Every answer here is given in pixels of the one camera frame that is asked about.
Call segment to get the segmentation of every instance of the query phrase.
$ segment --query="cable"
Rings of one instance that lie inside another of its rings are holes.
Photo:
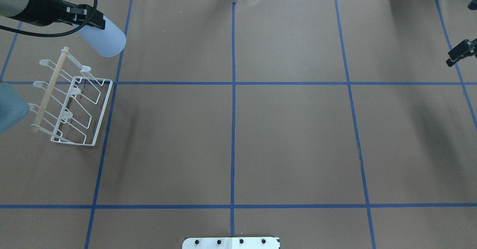
[[[64,37],[65,35],[71,35],[71,34],[77,32],[77,31],[79,31],[81,28],[85,27],[85,25],[87,25],[91,21],[92,15],[93,15],[93,13],[96,12],[97,6],[98,6],[98,0],[94,0],[94,4],[92,6],[92,11],[91,11],[91,14],[88,16],[88,18],[81,25],[77,26],[75,29],[72,29],[70,31],[63,32],[63,33],[58,33],[58,34],[33,33],[33,32],[18,30],[18,29],[15,29],[15,28],[9,28],[9,27],[3,26],[3,25],[0,25],[0,29],[10,31],[10,32],[14,32],[14,33],[18,33],[18,34],[21,34],[21,35],[31,35],[32,37]]]

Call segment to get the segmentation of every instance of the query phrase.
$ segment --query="grid line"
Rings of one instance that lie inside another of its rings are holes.
[[[128,25],[129,25],[129,18],[131,17],[131,9],[133,7],[133,0],[129,0],[129,8],[127,11],[127,17],[126,17],[126,26],[124,27],[124,34],[127,36],[127,30],[128,30]],[[118,61],[118,68],[116,71],[116,79],[115,79],[115,84],[114,84],[114,89],[113,89],[113,95],[111,96],[111,105],[109,107],[109,117],[108,117],[108,123],[106,125],[106,131],[104,134],[104,142],[102,145],[102,152],[101,152],[101,159],[99,162],[99,168],[98,168],[98,176],[96,180],[96,186],[94,188],[94,196],[92,200],[92,207],[91,207],[91,214],[90,214],[90,220],[88,223],[88,230],[86,233],[86,241],[85,241],[85,249],[88,249],[89,247],[89,242],[91,238],[91,230],[92,230],[92,223],[94,220],[94,212],[96,210],[97,206],[97,200],[98,200],[98,193],[99,193],[99,185],[101,182],[101,174],[102,174],[102,167],[104,164],[104,156],[106,155],[106,147],[108,144],[108,137],[109,137],[109,130],[111,129],[111,118],[113,116],[113,110],[114,110],[114,102],[116,99],[116,92],[117,92],[117,87],[118,87],[118,80],[119,80],[119,75],[121,73],[121,63],[123,61],[123,55],[124,55],[124,49],[121,51],[121,55],[119,56],[119,61]]]
[[[444,36],[446,37],[446,41],[448,43],[449,49],[452,49],[452,45],[450,44],[449,35],[446,29],[446,24],[444,23],[444,19],[442,17],[442,11],[441,11],[441,6],[439,4],[439,0],[435,0],[435,1],[436,1],[437,12],[439,13],[439,18],[441,20]],[[472,116],[472,120],[474,121],[474,126],[477,129],[477,118],[474,113],[474,109],[472,108],[472,103],[470,102],[469,94],[467,93],[467,89],[465,88],[464,79],[462,78],[462,74],[460,73],[459,65],[457,63],[455,64],[455,70],[457,71],[457,75],[459,76],[460,84],[462,85],[462,91],[464,91],[465,100],[467,101],[467,105],[469,106],[470,115]]]
[[[374,204],[235,204],[235,209],[350,209],[350,208],[451,208],[477,207],[477,203],[374,203]],[[91,209],[92,205],[5,204],[0,209]],[[95,209],[230,209],[228,204],[96,205]]]
[[[235,232],[235,107],[236,107],[236,78],[235,78],[235,5],[232,2],[232,140],[230,163],[230,236]]]
[[[21,27],[22,27],[22,22],[19,22],[17,30],[20,30]],[[13,36],[12,44],[10,45],[10,49],[8,50],[7,57],[5,58],[5,63],[3,64],[3,68],[0,73],[0,81],[1,79],[3,79],[3,75],[5,74],[5,71],[7,71],[8,61],[10,60],[10,55],[12,55],[13,48],[15,47],[15,42],[17,42],[17,37],[18,37],[18,33],[15,33],[15,35]]]
[[[371,208],[369,206],[368,186],[366,184],[366,174],[364,172],[363,153],[361,152],[361,142],[360,142],[360,139],[359,139],[358,122],[356,121],[356,112],[354,110],[353,92],[351,90],[351,81],[350,81],[350,73],[349,73],[349,69],[348,69],[348,61],[346,60],[346,50],[344,48],[343,31],[342,31],[342,28],[341,28],[341,20],[339,18],[338,0],[334,0],[334,6],[335,6],[335,9],[336,9],[336,19],[338,21],[339,40],[341,41],[341,52],[342,52],[342,55],[343,55],[344,72],[346,74],[346,82],[347,82],[347,85],[348,85],[348,95],[349,95],[349,98],[350,98],[351,115],[353,116],[354,135],[356,137],[356,145],[358,146],[359,161],[360,161],[360,164],[361,164],[361,179],[363,181],[364,200],[366,202],[366,212],[368,214],[368,225],[369,225],[369,233],[370,233],[370,238],[371,238],[371,245],[372,245],[373,249],[376,249],[375,231],[374,231],[374,227],[373,227],[373,218],[372,218],[372,215],[371,215]]]
[[[5,81],[5,83],[11,85],[31,85],[33,81]],[[113,81],[116,85],[236,85],[236,86],[249,86],[249,85],[348,85],[346,81]],[[70,84],[67,81],[58,81],[56,84]],[[395,82],[395,81],[350,81],[351,85],[371,85],[371,86],[461,86],[462,82]],[[465,86],[475,86],[477,82],[464,82]]]

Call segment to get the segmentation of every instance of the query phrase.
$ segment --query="white mounting plate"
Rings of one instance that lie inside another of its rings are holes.
[[[182,243],[182,249],[280,249],[280,238],[279,237],[187,238]]]

